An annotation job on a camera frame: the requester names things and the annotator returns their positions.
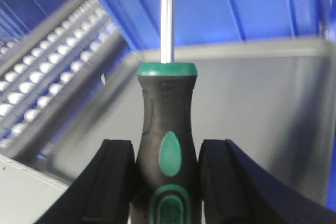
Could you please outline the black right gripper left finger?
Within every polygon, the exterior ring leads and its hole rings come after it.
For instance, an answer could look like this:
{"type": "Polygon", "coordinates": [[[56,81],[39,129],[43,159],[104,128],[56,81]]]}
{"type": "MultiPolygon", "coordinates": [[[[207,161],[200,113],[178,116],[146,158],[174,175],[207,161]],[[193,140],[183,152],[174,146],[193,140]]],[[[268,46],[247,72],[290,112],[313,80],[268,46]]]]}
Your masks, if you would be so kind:
{"type": "Polygon", "coordinates": [[[104,140],[88,166],[37,223],[127,223],[133,193],[130,141],[104,140]]]}

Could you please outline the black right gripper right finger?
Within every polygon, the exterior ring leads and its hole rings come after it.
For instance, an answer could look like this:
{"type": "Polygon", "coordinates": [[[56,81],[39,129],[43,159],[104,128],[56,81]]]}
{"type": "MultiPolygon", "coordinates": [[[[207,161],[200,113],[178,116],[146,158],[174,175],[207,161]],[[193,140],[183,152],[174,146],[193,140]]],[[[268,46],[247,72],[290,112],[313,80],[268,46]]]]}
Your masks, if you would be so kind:
{"type": "Polygon", "coordinates": [[[284,185],[231,140],[204,140],[206,223],[335,223],[335,212],[284,185]]]}

